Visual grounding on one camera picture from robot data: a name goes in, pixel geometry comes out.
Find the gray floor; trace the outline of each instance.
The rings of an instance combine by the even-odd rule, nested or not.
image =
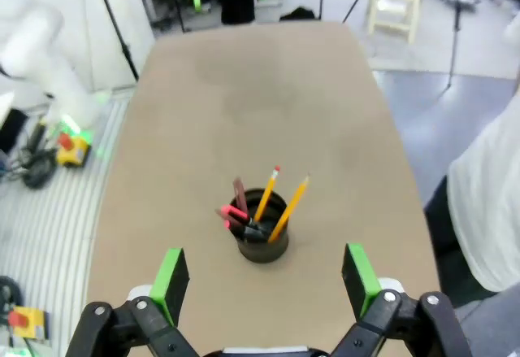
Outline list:
[[[464,75],[516,77],[520,52],[511,49],[502,37],[512,19],[512,6],[497,6],[481,0],[475,13],[464,12],[461,18],[455,72]],[[324,0],[323,20],[341,22],[353,0]],[[360,0],[349,18],[372,69],[448,72],[453,41],[453,8],[440,0],[422,0],[417,38],[409,45],[403,36],[377,29],[369,36],[365,14],[368,0]],[[298,6],[318,14],[319,0],[284,0],[281,7],[257,10],[257,22],[277,22],[280,15]],[[220,26],[220,9],[208,15],[194,15],[186,10],[186,24],[193,29]],[[175,27],[172,32],[178,33]]]
[[[0,184],[0,274],[16,280],[28,307],[49,313],[50,341],[32,344],[41,357],[65,355],[85,304],[98,205],[132,94],[107,104],[84,168],[58,168],[39,190]],[[0,329],[0,344],[5,340]]]
[[[511,99],[513,82],[456,76],[375,72],[426,202],[449,163]],[[82,171],[58,170],[51,185],[31,191],[0,185],[0,273],[22,287],[27,304],[50,313],[51,343],[40,355],[64,355],[85,301],[98,204],[129,94],[107,112],[94,157]]]
[[[374,72],[392,110],[423,203],[450,162],[499,115],[514,82],[477,76],[448,77],[424,72]]]

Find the wall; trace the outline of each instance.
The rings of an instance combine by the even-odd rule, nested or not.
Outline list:
[[[65,22],[55,44],[88,89],[114,88],[135,83],[102,0],[42,1],[62,12]],[[142,2],[109,1],[136,68],[140,71],[154,44],[154,35]],[[0,36],[3,34],[5,30],[0,30]],[[13,82],[0,76],[0,93],[9,89],[15,89],[16,104],[21,107],[46,100],[34,85]]]

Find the person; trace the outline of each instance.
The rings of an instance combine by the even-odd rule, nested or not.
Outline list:
[[[520,51],[520,15],[505,35]],[[520,93],[451,163],[424,212],[450,298],[458,289],[467,303],[520,281]],[[446,261],[457,254],[458,266]]]
[[[520,284],[455,311],[473,357],[520,355]]]

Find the pencil holder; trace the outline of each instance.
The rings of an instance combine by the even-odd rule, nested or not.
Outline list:
[[[254,217],[257,211],[258,204],[262,198],[264,189],[249,189],[245,191],[245,202],[251,217]],[[236,199],[234,198],[231,205],[236,207]],[[267,201],[266,209],[262,215],[262,225],[270,229],[275,228],[276,223],[284,213],[287,203],[279,194],[271,192],[269,201]],[[236,239],[238,250],[249,261],[255,263],[270,263],[277,260],[287,250],[289,244],[289,235],[287,232],[288,221],[278,238],[272,243],[267,242],[246,242],[241,239]]]

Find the beige tabletop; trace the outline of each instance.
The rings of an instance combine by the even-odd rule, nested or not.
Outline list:
[[[438,288],[427,228],[392,116],[348,28],[292,23],[160,39],[115,152],[89,301],[121,304],[152,283],[170,247],[191,281],[180,330],[203,355],[225,346],[324,350],[353,323],[346,242],[413,297]],[[288,251],[248,262],[214,209],[232,180],[286,199],[311,173]],[[386,346],[384,355],[403,355]],[[134,355],[147,355],[144,351]]]

